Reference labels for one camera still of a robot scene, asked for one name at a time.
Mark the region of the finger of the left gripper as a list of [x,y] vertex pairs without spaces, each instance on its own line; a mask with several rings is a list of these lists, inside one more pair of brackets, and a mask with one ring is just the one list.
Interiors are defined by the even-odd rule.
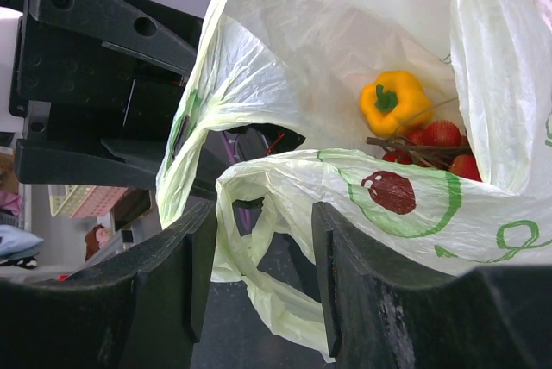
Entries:
[[156,189],[165,141],[20,139],[14,171],[30,185],[100,185]]
[[198,19],[151,0],[28,0],[28,13],[180,75],[196,60]]

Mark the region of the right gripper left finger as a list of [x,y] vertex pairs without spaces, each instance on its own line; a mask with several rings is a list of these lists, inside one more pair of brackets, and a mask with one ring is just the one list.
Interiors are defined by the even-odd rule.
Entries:
[[216,242],[213,203],[63,281],[1,283],[4,368],[187,368]]

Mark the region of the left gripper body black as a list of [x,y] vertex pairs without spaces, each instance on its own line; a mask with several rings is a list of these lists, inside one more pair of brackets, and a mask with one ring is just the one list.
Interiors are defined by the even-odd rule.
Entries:
[[105,47],[98,39],[18,13],[9,110],[50,141],[166,141],[190,74]]

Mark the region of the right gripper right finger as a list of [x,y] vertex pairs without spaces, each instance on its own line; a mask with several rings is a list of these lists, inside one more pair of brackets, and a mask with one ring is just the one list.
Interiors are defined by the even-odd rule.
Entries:
[[311,215],[329,354],[340,368],[548,368],[549,266],[459,277],[407,259],[329,203]]

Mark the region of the red cherry tomato bunch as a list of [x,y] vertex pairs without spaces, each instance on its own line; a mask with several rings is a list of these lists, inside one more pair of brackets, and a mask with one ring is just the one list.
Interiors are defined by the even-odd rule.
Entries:
[[388,139],[367,137],[367,144],[383,149],[382,159],[388,162],[429,167],[482,181],[467,137],[448,120],[437,120],[426,128]]

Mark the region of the yellow toy bell pepper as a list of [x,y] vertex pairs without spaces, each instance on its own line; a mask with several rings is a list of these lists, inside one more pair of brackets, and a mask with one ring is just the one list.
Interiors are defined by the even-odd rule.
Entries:
[[434,115],[433,103],[421,83],[404,71],[382,72],[366,85],[359,108],[370,131],[383,139],[409,134],[430,123]]

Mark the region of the green avocado print plastic bag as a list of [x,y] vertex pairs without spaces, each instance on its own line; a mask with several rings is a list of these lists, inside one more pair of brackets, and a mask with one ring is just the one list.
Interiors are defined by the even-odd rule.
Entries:
[[[361,188],[384,171],[366,142],[361,90],[405,71],[466,129],[482,183],[400,167],[405,218]],[[157,174],[163,226],[182,214],[209,132],[270,123],[296,151],[241,162],[216,182],[213,277],[243,281],[278,336],[327,356],[321,304],[260,271],[276,233],[314,256],[311,208],[333,204],[418,265],[551,261],[551,0],[211,0]]]

